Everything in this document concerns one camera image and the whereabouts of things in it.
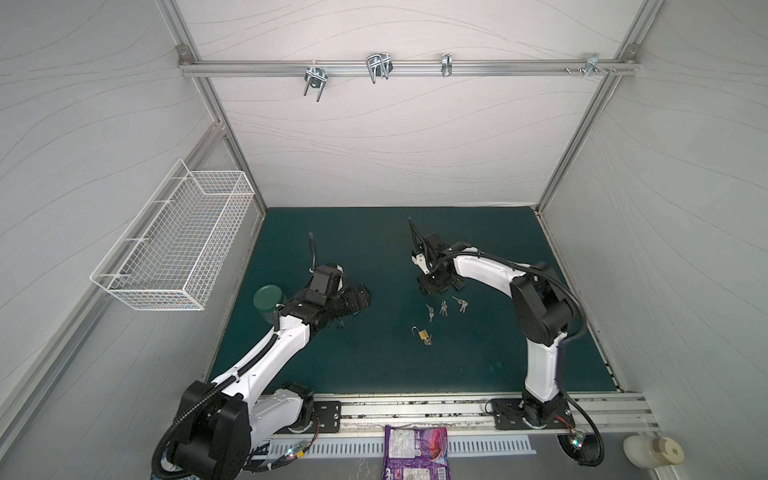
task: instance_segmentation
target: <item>snack bag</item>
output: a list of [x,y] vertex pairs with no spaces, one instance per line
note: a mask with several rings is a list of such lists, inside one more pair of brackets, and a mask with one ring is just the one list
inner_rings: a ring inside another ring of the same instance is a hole
[[387,425],[382,480],[451,480],[445,427],[394,429]]

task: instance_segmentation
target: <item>padlock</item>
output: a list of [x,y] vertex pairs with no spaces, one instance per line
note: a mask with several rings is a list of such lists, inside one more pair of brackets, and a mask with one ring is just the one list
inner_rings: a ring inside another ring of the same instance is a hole
[[[411,328],[411,330],[419,330],[416,327]],[[429,336],[426,330],[419,331],[419,338],[424,340],[424,345],[432,345],[432,337]]]

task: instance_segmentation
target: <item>green container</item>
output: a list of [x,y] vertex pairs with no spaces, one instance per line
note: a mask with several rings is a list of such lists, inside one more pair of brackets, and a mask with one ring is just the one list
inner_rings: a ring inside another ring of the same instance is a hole
[[253,306],[271,325],[276,325],[280,318],[280,307],[285,305],[286,297],[277,285],[262,286],[253,295]]

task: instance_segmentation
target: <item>white bottle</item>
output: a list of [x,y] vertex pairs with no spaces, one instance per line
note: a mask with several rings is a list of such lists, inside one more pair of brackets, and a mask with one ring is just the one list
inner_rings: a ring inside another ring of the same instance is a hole
[[624,439],[624,454],[639,468],[651,468],[683,463],[685,454],[680,444],[669,437],[632,435]]

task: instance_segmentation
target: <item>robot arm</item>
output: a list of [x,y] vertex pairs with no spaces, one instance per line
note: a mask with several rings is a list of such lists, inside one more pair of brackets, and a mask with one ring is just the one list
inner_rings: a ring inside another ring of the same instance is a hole
[[557,277],[544,263],[518,264],[524,272],[497,260],[481,257],[467,243],[449,247],[438,235],[422,237],[413,222],[415,250],[412,262],[421,269],[419,288],[427,295],[450,286],[464,287],[461,277],[472,278],[512,298],[518,325],[528,344],[528,373],[523,390],[523,414],[532,428],[543,428],[564,402],[557,384],[558,345],[567,336],[574,317],[565,294],[545,277]]
[[[359,312],[371,300],[361,283],[343,286],[340,266],[329,263],[312,271],[306,287],[280,309],[273,330],[211,383],[194,382],[184,392],[176,419],[152,458],[156,477],[231,480],[240,473],[252,447],[274,432],[283,427],[309,428],[311,391],[291,385],[265,399],[260,395],[286,362],[329,322]],[[180,472],[162,467],[166,446],[168,461],[182,468]]]

